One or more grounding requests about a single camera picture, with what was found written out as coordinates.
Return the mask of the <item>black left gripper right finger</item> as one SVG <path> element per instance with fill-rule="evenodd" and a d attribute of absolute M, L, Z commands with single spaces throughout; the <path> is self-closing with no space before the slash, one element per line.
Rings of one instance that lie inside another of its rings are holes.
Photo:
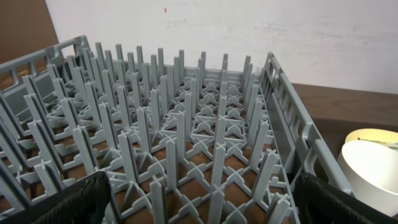
<path fill-rule="evenodd" d="M 395 218 L 307 172 L 295 181 L 294 200 L 299 219 L 306 224 L 397 224 Z"/>

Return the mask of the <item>white cup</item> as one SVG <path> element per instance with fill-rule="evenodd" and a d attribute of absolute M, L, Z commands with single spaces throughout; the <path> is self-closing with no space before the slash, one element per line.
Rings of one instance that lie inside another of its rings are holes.
<path fill-rule="evenodd" d="M 397 151 L 354 140 L 343 144 L 337 161 L 358 200 L 390 217 L 397 215 Z"/>

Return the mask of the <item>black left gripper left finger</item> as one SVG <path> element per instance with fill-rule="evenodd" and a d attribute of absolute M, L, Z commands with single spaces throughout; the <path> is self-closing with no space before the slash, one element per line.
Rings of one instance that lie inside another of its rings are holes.
<path fill-rule="evenodd" d="M 97 171 L 1 223 L 101 223 L 110 197 L 108 176 Z"/>

